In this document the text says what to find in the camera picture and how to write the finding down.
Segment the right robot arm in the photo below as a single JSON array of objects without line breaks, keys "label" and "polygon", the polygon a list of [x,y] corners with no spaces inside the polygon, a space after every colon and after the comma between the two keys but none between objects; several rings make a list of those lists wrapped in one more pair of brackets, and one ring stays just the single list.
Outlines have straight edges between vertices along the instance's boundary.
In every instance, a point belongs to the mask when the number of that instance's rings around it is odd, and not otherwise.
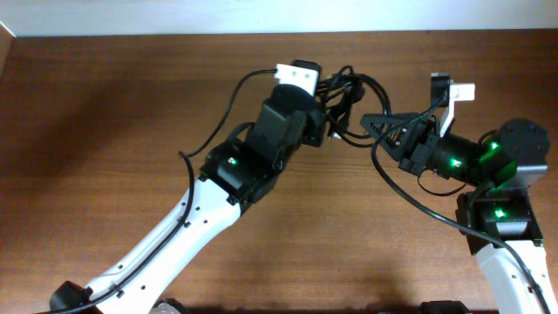
[{"label": "right robot arm", "polygon": [[555,313],[557,300],[548,275],[543,236],[528,190],[546,174],[548,132],[528,119],[468,140],[419,113],[365,114],[365,131],[399,169],[472,187],[460,193],[454,218],[435,212],[405,192],[371,157],[386,183],[413,207],[466,237],[471,255],[489,282],[500,313]]}]

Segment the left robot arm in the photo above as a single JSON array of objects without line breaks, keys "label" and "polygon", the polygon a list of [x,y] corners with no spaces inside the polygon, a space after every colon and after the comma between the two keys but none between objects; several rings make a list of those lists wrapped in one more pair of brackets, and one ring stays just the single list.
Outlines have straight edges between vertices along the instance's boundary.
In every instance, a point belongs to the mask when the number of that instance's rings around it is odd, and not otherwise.
[{"label": "left robot arm", "polygon": [[300,146],[320,146],[324,115],[315,90],[278,84],[258,119],[239,125],[209,152],[181,200],[139,244],[85,287],[64,282],[49,311],[150,312],[194,257],[275,187]]}]

